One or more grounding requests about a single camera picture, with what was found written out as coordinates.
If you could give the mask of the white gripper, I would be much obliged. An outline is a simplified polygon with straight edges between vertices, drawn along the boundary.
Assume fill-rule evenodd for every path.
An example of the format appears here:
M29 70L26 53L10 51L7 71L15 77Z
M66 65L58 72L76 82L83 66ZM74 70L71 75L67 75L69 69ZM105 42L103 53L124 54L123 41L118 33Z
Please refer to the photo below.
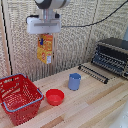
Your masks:
M29 34L59 33L61 22L52 19L50 22L44 22L37 17L27 17L27 32ZM40 39L40 45L43 45L44 39Z

